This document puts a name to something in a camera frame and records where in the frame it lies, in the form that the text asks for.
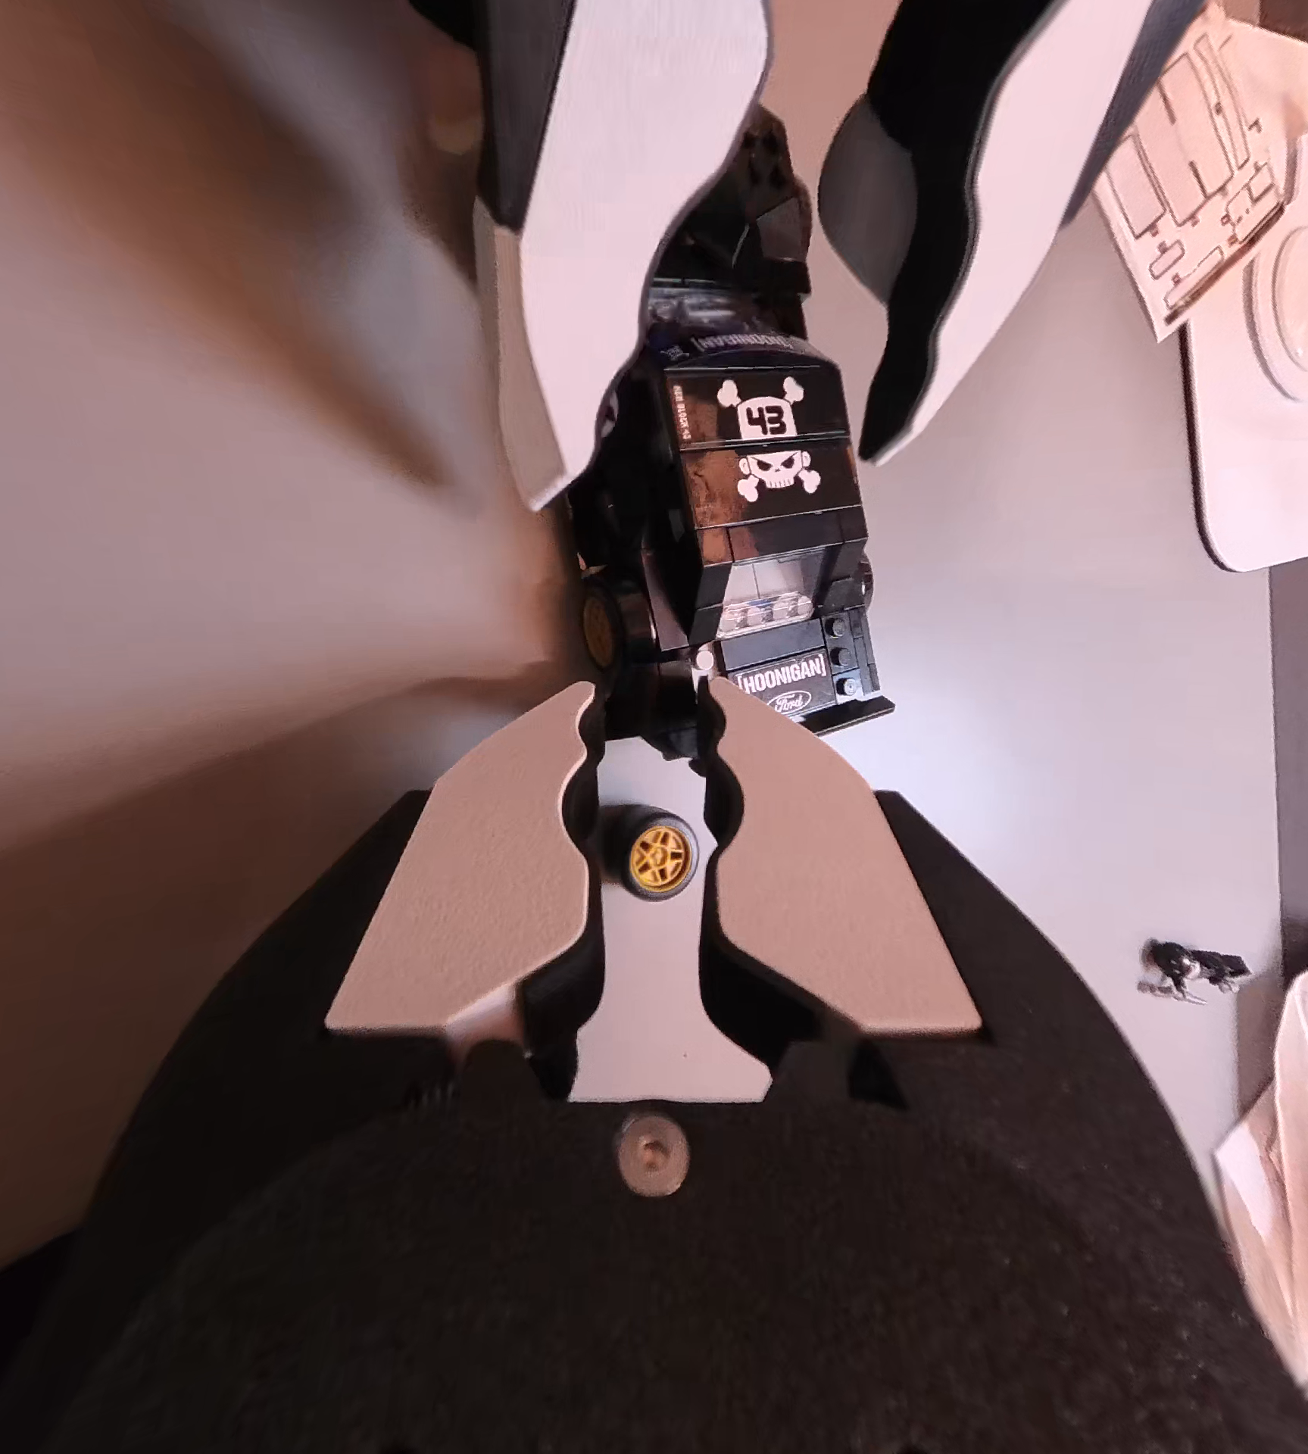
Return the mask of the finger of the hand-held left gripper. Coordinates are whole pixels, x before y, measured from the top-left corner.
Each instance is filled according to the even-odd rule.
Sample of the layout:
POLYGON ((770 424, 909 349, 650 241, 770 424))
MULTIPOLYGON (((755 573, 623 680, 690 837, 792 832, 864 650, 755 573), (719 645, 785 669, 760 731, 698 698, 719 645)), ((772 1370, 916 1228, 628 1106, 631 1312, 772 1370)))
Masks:
POLYGON ((532 512, 590 462, 652 265, 732 155, 770 63, 767 3, 573 3, 524 226, 482 207, 500 436, 532 512))
POLYGON ((1147 3, 898 3, 859 99, 859 279, 886 313, 861 457, 941 409, 1034 281, 1147 3))

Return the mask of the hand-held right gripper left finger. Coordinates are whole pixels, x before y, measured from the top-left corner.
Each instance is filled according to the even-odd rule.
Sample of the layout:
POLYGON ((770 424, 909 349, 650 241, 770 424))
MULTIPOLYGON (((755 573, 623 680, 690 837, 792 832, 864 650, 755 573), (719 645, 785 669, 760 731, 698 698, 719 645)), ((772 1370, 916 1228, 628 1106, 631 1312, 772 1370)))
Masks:
POLYGON ((333 1034, 554 1044, 589 1008, 548 1008, 556 966, 594 935, 589 829, 570 823, 597 690, 575 681, 435 782, 328 1008, 333 1034))

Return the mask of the small black lego piece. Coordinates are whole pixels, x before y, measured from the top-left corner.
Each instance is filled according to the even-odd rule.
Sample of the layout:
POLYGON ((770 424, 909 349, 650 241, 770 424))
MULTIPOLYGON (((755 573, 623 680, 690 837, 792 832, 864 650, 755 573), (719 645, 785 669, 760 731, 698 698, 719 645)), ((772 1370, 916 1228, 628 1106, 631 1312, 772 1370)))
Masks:
POLYGON ((1234 993, 1251 978, 1241 955, 1190 948, 1174 940, 1152 938, 1142 950, 1136 990, 1186 1003, 1202 1003, 1195 986, 1234 993))

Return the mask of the white sticker sheet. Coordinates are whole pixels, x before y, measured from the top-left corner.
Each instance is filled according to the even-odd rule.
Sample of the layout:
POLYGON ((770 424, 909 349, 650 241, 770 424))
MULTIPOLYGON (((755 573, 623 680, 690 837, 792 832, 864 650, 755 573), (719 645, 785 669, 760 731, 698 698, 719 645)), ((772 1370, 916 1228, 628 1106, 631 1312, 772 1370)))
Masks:
POLYGON ((1256 36, 1207 3, 1094 188, 1159 340, 1284 209, 1285 142, 1251 63, 1256 36))

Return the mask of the white booklet stand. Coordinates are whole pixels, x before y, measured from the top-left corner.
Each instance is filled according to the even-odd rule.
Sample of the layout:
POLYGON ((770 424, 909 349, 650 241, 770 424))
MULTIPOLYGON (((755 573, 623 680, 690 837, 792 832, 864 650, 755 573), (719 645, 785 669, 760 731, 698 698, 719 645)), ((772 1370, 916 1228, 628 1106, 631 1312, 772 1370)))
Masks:
POLYGON ((1200 534, 1222 568, 1253 572, 1308 556, 1308 42, 1234 22, 1231 49, 1282 210, 1183 344, 1200 534))

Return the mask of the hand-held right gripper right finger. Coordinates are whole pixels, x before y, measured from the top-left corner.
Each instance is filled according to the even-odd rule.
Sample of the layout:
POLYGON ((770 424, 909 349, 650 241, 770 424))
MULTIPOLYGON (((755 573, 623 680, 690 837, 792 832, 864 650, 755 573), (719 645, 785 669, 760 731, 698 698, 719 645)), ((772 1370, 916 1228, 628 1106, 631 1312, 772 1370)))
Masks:
POLYGON ((744 1051, 982 1026, 878 794, 821 738, 727 680, 698 712, 698 984, 744 1051))

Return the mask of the black lego car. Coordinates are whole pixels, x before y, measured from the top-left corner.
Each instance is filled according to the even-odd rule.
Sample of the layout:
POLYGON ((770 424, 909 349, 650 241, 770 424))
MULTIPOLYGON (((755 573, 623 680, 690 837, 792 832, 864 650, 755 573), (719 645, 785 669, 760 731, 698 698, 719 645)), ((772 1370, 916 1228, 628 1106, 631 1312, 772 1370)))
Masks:
POLYGON ((623 659, 595 668, 607 739, 695 755, 712 678, 820 736, 893 710, 840 370, 803 315, 809 229, 785 128, 755 106, 655 263, 642 349, 558 501, 580 587, 621 606, 623 659))

